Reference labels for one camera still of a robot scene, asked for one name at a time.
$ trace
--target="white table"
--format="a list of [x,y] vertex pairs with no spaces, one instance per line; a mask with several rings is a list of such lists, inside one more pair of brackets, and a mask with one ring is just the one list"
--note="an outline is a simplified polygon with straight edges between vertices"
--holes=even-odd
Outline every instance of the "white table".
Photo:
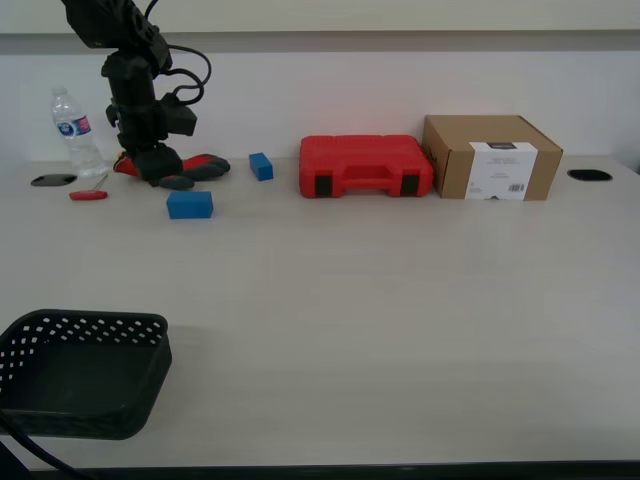
[[[587,184],[566,171],[614,176]],[[546,202],[308,200],[295,161],[200,188],[213,220],[112,175],[109,199],[0,176],[0,328],[39,308],[155,312],[174,363],[76,467],[640,458],[640,178],[569,158]],[[43,464],[2,441],[32,468]]]

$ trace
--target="blue cube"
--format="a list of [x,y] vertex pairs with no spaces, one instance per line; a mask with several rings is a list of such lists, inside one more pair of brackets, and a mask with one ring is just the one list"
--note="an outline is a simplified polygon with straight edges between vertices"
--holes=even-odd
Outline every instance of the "blue cube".
[[213,197],[211,192],[171,192],[167,198],[169,217],[179,218],[211,218],[213,214]]
[[273,180],[273,165],[264,153],[249,155],[249,165],[258,181]]

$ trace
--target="red handle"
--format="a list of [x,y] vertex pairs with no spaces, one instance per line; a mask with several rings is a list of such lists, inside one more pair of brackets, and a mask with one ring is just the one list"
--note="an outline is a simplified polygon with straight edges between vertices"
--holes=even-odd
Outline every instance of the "red handle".
[[82,190],[80,192],[71,192],[69,194],[69,198],[71,200],[102,200],[103,198],[107,198],[109,194],[102,190]]

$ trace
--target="plastic basket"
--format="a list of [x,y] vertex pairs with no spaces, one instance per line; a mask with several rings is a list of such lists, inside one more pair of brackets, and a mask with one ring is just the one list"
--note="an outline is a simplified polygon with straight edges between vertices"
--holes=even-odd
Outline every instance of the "plastic basket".
[[0,336],[0,409],[30,435],[129,438],[170,365],[163,317],[38,310]]

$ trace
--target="red tool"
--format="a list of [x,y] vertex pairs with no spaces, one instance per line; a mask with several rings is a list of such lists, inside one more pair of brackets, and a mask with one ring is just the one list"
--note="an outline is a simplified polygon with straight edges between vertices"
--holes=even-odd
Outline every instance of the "red tool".
[[102,179],[96,184],[95,187],[91,190],[81,190],[79,192],[71,192],[69,194],[69,198],[71,200],[102,200],[103,198],[107,198],[109,194],[104,190],[100,190],[100,187],[107,180],[109,175],[105,175]]

